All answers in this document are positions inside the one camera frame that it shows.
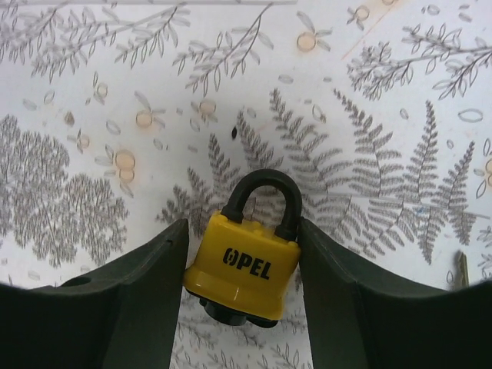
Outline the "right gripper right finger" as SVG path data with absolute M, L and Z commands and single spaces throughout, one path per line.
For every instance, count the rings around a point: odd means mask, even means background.
M 316 368 L 489 368 L 491 283 L 444 291 L 387 271 L 308 219 L 298 234 Z

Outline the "yellow padlock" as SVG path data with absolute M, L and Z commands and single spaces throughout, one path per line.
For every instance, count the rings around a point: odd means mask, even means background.
M 243 214 L 251 193 L 264 186 L 284 196 L 284 213 L 275 228 Z M 210 217 L 194 262 L 185 270 L 185 290 L 222 324 L 274 327 L 283 316 L 288 282 L 301 256 L 301 210 L 299 187 L 286 174 L 259 169 L 244 176 L 226 205 Z

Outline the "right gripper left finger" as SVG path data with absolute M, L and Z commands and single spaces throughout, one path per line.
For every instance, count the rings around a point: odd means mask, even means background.
M 3 368 L 167 368 L 188 222 L 58 287 L 1 287 Z

